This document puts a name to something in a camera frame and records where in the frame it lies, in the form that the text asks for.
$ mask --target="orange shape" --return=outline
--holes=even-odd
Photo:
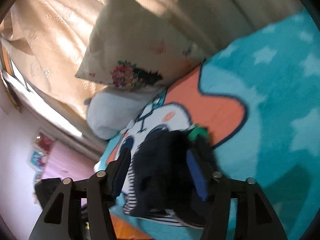
[[[149,240],[152,239],[151,236],[146,235],[141,232],[139,229],[133,227],[129,223],[123,221],[122,219],[116,217],[113,214],[110,214],[113,228],[117,239],[132,239],[132,240]]]
[[[246,107],[236,98],[203,95],[198,90],[200,67],[173,84],[164,103],[178,103],[188,111],[191,121],[207,127],[213,144],[222,143],[246,120]]]
[[[174,117],[174,115],[176,114],[176,112],[172,111],[167,113],[164,118],[162,118],[162,122],[168,122],[172,119],[172,117]]]

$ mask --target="beige curtain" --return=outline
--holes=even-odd
[[[302,7],[299,0],[137,1],[211,54]],[[83,102],[102,88],[74,75],[103,4],[104,0],[17,0],[0,25],[1,43],[19,71],[61,102],[51,100],[71,123],[85,125]]]

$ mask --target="green fabric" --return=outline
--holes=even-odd
[[[194,124],[194,126],[195,127],[192,129],[192,131],[188,135],[188,139],[192,142],[196,140],[198,135],[200,135],[204,137],[207,141],[209,141],[210,137],[207,129],[204,127],[200,127],[197,124]]]

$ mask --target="cartoon character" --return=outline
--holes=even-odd
[[[121,147],[128,147],[133,157],[144,139],[157,130],[185,130],[197,123],[208,128],[213,148],[234,136],[247,119],[246,106],[231,96],[200,93],[199,73],[200,67],[178,80],[164,95],[147,105],[134,126],[122,136],[111,152],[107,164],[118,158]],[[129,186],[127,176],[123,193],[129,193]]]

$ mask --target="cartoon eye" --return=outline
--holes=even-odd
[[[153,134],[155,134],[156,132],[159,132],[159,131],[166,131],[166,132],[169,132],[169,128],[166,124],[162,123],[160,125],[157,125],[155,128],[153,128],[146,136],[146,138],[148,138],[148,136],[151,136]]]
[[[128,136],[122,143],[121,147],[120,147],[120,151],[121,152],[124,148],[128,148],[130,151],[132,150],[133,147],[133,143],[134,143],[134,138],[133,136]]]

